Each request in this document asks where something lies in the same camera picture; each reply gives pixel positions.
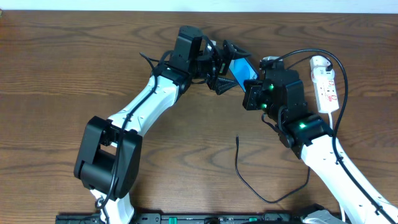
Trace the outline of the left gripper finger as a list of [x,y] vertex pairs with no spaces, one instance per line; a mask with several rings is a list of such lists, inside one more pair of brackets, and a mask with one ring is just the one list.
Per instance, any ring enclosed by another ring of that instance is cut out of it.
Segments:
[[225,58],[227,58],[227,59],[241,59],[241,58],[247,58],[247,57],[251,56],[251,53],[238,47],[237,45],[232,43],[232,41],[230,41],[230,40],[224,40],[223,50],[224,50]]
[[217,95],[222,95],[224,92],[238,85],[238,82],[228,78],[218,77],[215,82],[214,91]]

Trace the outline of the blue Galaxy smartphone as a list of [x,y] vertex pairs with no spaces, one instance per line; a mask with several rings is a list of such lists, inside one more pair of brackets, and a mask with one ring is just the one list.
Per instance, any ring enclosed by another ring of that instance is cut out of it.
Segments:
[[259,73],[254,69],[254,66],[248,58],[232,60],[229,65],[229,71],[232,73],[234,79],[242,88],[243,92],[246,91],[244,87],[245,80],[259,79]]

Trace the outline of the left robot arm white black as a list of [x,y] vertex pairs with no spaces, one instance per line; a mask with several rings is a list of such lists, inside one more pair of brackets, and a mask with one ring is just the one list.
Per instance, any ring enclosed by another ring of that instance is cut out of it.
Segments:
[[175,47],[151,67],[146,87],[122,110],[107,119],[92,117],[83,133],[74,176],[94,195],[102,223],[129,223],[134,208],[129,191],[134,185],[144,135],[172,107],[194,80],[217,94],[234,87],[225,77],[233,60],[250,53],[229,40],[217,46],[202,30],[181,26]]

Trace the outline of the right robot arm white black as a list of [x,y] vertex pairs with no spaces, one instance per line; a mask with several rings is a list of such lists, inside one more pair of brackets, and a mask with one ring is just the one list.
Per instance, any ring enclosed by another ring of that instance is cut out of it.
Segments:
[[247,69],[235,76],[245,92],[246,110],[263,110],[274,131],[324,182],[351,223],[397,223],[390,204],[345,154],[334,130],[308,110],[304,87],[294,70],[271,70],[263,80]]

